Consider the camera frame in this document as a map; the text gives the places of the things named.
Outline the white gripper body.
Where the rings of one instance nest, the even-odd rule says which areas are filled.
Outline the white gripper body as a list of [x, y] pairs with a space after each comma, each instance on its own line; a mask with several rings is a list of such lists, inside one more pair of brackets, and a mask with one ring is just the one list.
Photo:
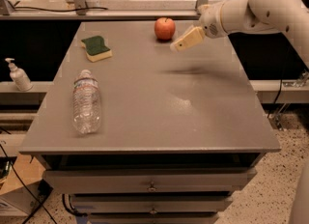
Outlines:
[[218, 2], [198, 7], [200, 25], [205, 35], [209, 38], [216, 39], [227, 35], [221, 21], [221, 9], [223, 5], [223, 2]]

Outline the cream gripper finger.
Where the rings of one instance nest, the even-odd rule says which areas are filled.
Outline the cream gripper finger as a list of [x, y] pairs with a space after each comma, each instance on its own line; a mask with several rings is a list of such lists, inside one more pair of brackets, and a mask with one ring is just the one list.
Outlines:
[[190, 26], [180, 37], [170, 44], [170, 49], [174, 52], [186, 50], [201, 43], [205, 38], [205, 33], [200, 26]]

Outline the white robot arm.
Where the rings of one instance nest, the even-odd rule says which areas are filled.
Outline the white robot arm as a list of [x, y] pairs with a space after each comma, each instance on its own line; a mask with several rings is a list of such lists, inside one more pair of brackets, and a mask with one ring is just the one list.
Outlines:
[[233, 33], [283, 34], [309, 67], [309, 10], [301, 0], [224, 0], [198, 7], [199, 23], [171, 44], [174, 51]]

